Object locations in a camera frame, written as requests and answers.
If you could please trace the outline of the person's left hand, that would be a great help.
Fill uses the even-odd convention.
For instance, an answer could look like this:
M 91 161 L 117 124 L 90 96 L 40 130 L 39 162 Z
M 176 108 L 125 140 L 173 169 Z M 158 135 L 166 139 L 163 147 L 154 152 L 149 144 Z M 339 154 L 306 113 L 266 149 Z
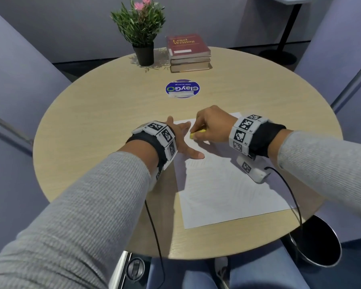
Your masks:
M 173 117 L 168 116 L 167 121 L 165 123 L 173 130 L 175 134 L 177 150 L 178 152 L 183 154 L 183 146 L 188 146 L 184 141 L 184 137 L 191 127 L 191 122 L 187 121 L 185 123 L 174 124 Z

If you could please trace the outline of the white printed paper sheet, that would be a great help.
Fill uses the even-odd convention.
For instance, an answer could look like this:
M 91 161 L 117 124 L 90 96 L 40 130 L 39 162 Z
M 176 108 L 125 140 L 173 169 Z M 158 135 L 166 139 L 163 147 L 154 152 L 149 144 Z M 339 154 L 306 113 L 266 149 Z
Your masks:
M 255 183 L 237 164 L 239 153 L 228 143 L 200 142 L 185 135 L 205 157 L 193 160 L 177 153 L 173 163 L 185 229 L 296 208 L 283 180 L 274 171 Z

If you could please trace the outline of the person's left forearm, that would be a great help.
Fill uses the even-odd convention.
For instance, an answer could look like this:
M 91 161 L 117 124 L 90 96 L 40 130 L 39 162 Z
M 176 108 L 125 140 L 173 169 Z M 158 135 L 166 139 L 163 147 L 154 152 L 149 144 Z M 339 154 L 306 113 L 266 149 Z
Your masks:
M 0 252 L 0 289 L 109 289 L 158 161 L 133 140 L 67 188 Z

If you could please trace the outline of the person's right forearm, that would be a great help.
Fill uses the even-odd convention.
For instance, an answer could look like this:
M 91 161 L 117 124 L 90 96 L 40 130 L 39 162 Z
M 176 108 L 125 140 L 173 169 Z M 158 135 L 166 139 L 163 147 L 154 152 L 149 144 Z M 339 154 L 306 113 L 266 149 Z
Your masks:
M 361 144 L 287 129 L 267 142 L 279 168 L 361 218 Z

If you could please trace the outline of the wrist marker tracker band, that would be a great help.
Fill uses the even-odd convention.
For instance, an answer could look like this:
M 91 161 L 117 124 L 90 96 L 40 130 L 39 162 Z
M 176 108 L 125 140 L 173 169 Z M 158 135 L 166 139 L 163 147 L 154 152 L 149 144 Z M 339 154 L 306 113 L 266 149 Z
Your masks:
M 149 143 L 157 152 L 159 162 L 151 174 L 148 192 L 151 192 L 164 170 L 172 163 L 177 154 L 176 139 L 173 129 L 164 122 L 151 121 L 132 131 L 127 142 L 142 140 Z
M 271 173 L 269 146 L 282 130 L 284 125 L 254 114 L 241 116 L 231 128 L 229 145 L 240 153 L 236 163 L 256 184 L 264 183 Z

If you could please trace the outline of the round blue sticker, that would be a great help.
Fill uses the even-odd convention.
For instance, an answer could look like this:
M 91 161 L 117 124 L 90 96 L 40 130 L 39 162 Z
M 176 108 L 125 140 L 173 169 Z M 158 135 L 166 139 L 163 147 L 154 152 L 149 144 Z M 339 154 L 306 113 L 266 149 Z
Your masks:
M 200 85 L 192 80 L 180 79 L 170 82 L 165 92 L 171 98 L 185 99 L 196 96 L 200 92 Z

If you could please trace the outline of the right wrist marker tracker band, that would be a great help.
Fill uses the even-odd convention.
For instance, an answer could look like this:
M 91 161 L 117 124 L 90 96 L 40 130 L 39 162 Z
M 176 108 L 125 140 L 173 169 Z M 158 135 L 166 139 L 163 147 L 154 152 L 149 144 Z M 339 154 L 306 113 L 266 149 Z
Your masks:
M 254 114 L 241 116 L 231 128 L 229 145 L 240 153 L 236 163 L 256 184 L 264 183 L 271 173 L 269 146 L 282 130 L 284 125 Z

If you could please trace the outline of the brown thick book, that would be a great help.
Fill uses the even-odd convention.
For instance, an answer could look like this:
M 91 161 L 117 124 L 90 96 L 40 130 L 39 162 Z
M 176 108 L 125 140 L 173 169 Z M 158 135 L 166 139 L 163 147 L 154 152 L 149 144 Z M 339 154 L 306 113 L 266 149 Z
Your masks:
M 178 72 L 193 72 L 193 71 L 202 71 L 211 69 L 210 60 L 203 62 L 193 62 L 193 63 L 182 63 L 175 64 L 170 66 L 170 71 L 172 73 Z

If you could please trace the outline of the red hardcover book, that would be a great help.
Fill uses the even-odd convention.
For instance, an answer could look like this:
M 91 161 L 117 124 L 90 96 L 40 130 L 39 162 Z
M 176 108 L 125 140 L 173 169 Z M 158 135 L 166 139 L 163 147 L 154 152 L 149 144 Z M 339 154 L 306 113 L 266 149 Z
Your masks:
M 167 36 L 166 42 L 170 60 L 211 55 L 211 50 L 198 34 Z

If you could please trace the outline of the potted plant with pink flowers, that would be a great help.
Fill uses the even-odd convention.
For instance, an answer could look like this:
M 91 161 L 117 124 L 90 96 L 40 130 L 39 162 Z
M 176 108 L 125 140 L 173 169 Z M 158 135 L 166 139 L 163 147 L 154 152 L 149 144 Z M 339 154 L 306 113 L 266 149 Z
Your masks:
M 154 39 L 165 23 L 164 6 L 157 0 L 130 0 L 130 7 L 111 12 L 111 19 L 129 42 L 140 66 L 154 64 Z

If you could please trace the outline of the person's leg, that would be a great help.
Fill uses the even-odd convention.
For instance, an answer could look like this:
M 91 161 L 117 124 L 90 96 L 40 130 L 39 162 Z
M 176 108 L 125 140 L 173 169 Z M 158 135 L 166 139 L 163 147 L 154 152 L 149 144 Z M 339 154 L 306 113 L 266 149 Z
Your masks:
M 229 257 L 230 289 L 310 289 L 280 240 Z
M 218 289 L 207 260 L 152 258 L 146 289 Z

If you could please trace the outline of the side table with black base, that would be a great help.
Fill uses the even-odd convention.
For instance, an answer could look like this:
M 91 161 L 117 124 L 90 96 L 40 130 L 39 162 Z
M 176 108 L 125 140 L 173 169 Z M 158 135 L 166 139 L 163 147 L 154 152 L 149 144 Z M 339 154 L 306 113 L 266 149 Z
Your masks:
M 277 48 L 263 50 L 258 55 L 264 59 L 277 63 L 281 66 L 293 65 L 297 62 L 297 57 L 292 53 L 284 51 L 284 47 L 287 43 L 287 39 L 290 35 L 290 32 L 293 28 L 293 25 L 297 19 L 297 16 L 299 14 L 302 5 L 306 3 L 312 3 L 317 0 L 274 0 L 274 1 L 279 2 L 283 5 L 293 6 L 293 8 Z

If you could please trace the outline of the metal chair leg with caster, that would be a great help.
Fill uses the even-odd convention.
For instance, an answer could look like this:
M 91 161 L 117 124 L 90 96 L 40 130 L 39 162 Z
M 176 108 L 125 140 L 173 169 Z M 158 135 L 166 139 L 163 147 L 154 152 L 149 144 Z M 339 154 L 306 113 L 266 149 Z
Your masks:
M 145 289 L 147 283 L 145 261 L 123 251 L 109 282 L 109 289 Z

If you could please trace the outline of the person's right leg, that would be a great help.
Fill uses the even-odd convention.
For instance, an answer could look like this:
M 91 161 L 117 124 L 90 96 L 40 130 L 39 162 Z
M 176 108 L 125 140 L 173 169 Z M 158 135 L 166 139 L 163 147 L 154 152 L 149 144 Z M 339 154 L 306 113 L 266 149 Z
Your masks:
M 229 257 L 230 289 L 310 289 L 280 240 Z

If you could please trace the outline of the black metal waste bin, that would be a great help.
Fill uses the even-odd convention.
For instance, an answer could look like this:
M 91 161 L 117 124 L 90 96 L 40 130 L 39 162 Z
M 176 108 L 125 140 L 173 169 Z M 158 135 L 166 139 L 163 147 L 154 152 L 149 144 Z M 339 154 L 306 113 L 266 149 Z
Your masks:
M 342 258 L 342 245 L 336 232 L 317 215 L 287 234 L 285 240 L 294 257 L 308 265 L 335 267 Z

